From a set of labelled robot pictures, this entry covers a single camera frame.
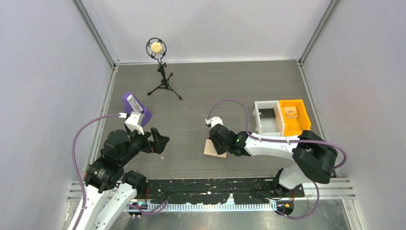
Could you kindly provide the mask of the black microphone on tripod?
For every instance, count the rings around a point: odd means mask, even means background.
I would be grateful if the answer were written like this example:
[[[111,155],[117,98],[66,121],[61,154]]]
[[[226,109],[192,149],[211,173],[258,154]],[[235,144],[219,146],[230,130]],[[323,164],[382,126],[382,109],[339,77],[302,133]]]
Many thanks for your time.
[[[165,42],[157,37],[150,38],[146,42],[146,52],[150,58],[158,62],[157,72],[159,72],[162,77],[160,85],[157,86],[155,89],[151,90],[150,92],[148,92],[147,95],[150,96],[156,90],[163,89],[175,93],[175,95],[177,95],[177,97],[180,100],[182,100],[183,98],[170,86],[169,81],[170,78],[173,76],[173,73],[171,72],[168,77],[166,76],[165,73],[165,68],[167,67],[166,62],[163,62],[163,58],[167,53],[167,46]]]

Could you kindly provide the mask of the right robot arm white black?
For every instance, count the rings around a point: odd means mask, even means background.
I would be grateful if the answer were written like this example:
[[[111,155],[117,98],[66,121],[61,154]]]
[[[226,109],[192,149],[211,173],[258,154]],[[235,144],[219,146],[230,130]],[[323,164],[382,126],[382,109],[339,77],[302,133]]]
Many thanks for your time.
[[[278,170],[272,180],[275,194],[282,197],[308,181],[328,184],[338,155],[309,130],[298,136],[272,137],[246,131],[235,133],[216,124],[209,131],[209,139],[217,154],[228,152],[235,156],[271,156],[294,161],[294,165]]]

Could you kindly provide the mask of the beige leather card holder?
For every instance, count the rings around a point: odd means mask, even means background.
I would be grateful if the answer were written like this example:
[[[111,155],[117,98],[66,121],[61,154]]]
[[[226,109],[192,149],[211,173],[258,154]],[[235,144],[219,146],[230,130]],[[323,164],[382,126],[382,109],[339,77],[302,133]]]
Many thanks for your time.
[[[218,154],[214,147],[214,144],[212,143],[212,141],[210,139],[207,139],[205,142],[203,154],[207,155],[207,156],[213,156],[213,157],[219,157],[219,158],[226,158],[226,155],[227,155],[226,152],[223,154]]]

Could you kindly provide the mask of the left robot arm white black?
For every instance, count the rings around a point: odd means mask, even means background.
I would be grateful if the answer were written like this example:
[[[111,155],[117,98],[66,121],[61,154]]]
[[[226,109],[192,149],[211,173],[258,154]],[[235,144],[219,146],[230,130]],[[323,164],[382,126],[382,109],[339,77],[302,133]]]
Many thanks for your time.
[[[144,134],[129,128],[110,132],[101,156],[87,169],[82,200],[68,229],[110,229],[129,202],[147,192],[146,177],[124,172],[124,166],[140,152],[161,154],[169,140],[154,127]]]

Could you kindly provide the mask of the black block in white bin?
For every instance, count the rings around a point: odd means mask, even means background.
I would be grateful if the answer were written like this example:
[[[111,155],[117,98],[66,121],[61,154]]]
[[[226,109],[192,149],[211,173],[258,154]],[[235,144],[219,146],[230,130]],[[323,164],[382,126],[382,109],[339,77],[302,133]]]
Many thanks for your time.
[[[276,113],[273,108],[259,109],[260,119],[275,119]]]

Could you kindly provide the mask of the white plastic bin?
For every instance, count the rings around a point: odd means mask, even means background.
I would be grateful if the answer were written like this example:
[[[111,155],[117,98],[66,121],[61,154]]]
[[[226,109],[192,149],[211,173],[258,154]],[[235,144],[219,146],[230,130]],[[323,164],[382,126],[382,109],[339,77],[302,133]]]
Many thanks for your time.
[[[256,133],[266,136],[284,136],[285,122],[279,101],[255,101],[253,116]]]

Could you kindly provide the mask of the purple metronome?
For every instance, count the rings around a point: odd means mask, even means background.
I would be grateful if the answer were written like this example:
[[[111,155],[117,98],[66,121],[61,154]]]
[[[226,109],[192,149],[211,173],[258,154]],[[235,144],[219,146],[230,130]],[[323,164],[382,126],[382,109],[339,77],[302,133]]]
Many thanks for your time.
[[[132,112],[139,112],[144,115],[141,126],[145,127],[152,118],[152,113],[144,106],[135,96],[130,92],[123,95],[124,111],[128,114]]]

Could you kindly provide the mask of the orange plastic bin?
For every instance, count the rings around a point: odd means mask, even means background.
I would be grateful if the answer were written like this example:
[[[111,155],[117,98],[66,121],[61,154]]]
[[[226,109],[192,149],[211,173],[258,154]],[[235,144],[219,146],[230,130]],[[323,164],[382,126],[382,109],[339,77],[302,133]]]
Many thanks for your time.
[[[302,99],[279,100],[285,124],[284,136],[300,135],[311,129],[311,121]]]

